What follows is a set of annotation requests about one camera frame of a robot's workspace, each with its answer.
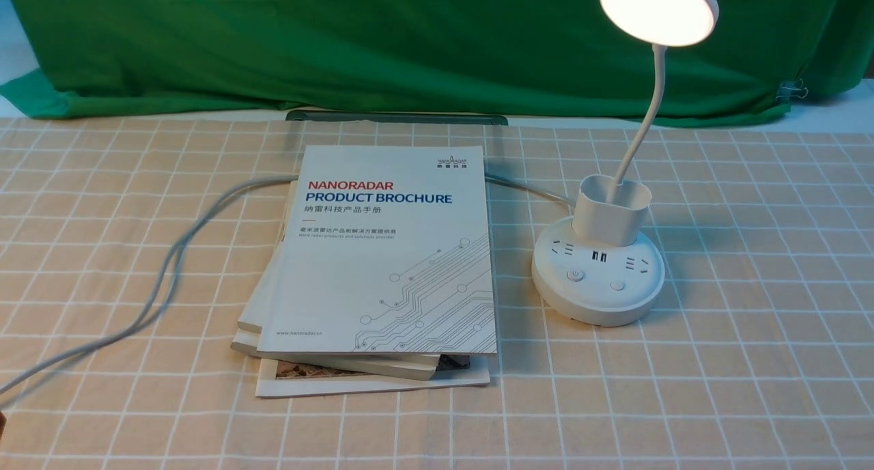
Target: lamp base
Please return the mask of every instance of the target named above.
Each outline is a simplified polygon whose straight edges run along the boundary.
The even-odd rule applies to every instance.
[[[646,234],[628,246],[584,242],[572,218],[547,227],[534,245],[531,274],[547,305],[572,320],[620,327],[638,320],[664,286],[664,260]]]

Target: lamp head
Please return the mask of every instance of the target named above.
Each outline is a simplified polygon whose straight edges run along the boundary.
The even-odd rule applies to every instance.
[[[600,0],[619,28],[652,44],[689,46],[707,38],[719,17],[717,0]]]

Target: beige checkered tablecloth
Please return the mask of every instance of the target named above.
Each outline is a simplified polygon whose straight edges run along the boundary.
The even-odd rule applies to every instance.
[[[0,381],[139,312],[169,243],[303,144],[484,144],[574,195],[631,134],[445,125],[0,119]],[[286,188],[194,240],[156,327],[8,412],[3,470],[874,468],[874,138],[654,130],[631,178],[668,282],[643,321],[565,320],[530,278],[568,209],[490,187],[500,354],[485,388],[258,400],[232,352]]]

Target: desk lamp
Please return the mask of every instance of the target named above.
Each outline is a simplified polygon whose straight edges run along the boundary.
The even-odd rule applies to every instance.
[[[600,4],[618,28],[652,43],[652,102],[615,176],[586,177],[574,215],[553,223],[537,237],[531,274],[546,304],[560,314],[618,327],[652,308],[665,275],[662,255],[640,232],[652,193],[641,183],[625,180],[625,172],[662,102],[665,50],[707,38],[719,8],[716,0],[600,0]]]

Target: white flexible gooseneck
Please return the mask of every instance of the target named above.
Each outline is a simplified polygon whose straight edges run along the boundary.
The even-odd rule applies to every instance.
[[[653,99],[649,102],[649,109],[646,116],[640,123],[640,128],[637,134],[634,135],[634,140],[631,141],[631,146],[628,147],[622,162],[619,165],[619,170],[616,171],[614,183],[610,186],[608,194],[606,194],[606,203],[612,204],[616,200],[616,194],[619,193],[619,188],[622,186],[622,180],[625,178],[625,173],[628,171],[628,166],[631,165],[631,160],[646,138],[649,127],[652,127],[653,120],[656,118],[659,106],[662,105],[662,95],[664,94],[664,53],[667,47],[661,44],[653,44],[653,62],[655,63],[655,88],[653,89]]]

